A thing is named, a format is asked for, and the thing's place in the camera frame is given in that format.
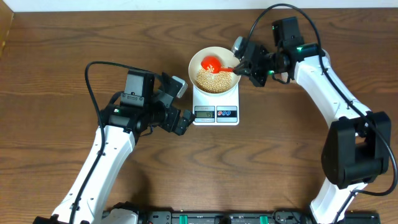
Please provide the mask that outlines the red plastic measuring scoop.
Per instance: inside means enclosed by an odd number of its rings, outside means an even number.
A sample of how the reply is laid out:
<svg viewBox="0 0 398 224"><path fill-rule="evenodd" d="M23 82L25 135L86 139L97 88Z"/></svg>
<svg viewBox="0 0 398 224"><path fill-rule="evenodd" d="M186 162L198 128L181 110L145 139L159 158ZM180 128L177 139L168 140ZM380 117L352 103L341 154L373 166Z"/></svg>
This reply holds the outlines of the red plastic measuring scoop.
<svg viewBox="0 0 398 224"><path fill-rule="evenodd" d="M219 58L212 55L206 56L201 61L201 66L205 70L209 70L211 73L233 72L233 68L223 67Z"/></svg>

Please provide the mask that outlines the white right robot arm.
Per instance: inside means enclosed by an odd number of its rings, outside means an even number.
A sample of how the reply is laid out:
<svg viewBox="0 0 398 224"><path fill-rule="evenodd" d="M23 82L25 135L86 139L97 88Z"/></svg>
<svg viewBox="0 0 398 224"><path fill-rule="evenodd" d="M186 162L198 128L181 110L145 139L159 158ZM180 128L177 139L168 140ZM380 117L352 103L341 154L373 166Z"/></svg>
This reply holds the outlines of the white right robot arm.
<svg viewBox="0 0 398 224"><path fill-rule="evenodd" d="M329 128L321 155L325 181L310 204L311 216L314 223L342 222L355 196L396 166L389 145L391 121L345 87L320 43L304 41L295 17L275 21L272 31L275 52L247 37L236 39L232 53L239 64L233 71L256 87L263 87L268 77L295 82L311 97Z"/></svg>

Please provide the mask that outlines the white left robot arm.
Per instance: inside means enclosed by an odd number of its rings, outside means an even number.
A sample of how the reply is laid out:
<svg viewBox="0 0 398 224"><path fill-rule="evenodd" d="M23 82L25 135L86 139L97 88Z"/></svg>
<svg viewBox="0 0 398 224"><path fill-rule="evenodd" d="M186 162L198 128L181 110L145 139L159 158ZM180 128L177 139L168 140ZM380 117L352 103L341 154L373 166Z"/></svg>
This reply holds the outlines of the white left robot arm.
<svg viewBox="0 0 398 224"><path fill-rule="evenodd" d="M182 90L159 90L148 107L138 108L126 102L127 93L115 93L103 110L90 153L71 189L50 217L36 217L35 223L137 223L137 212L119 208L111 218L105 218L103 210L122 165L143 131L159 126L181 136L193 122L191 111L172 106L173 100L183 94Z"/></svg>

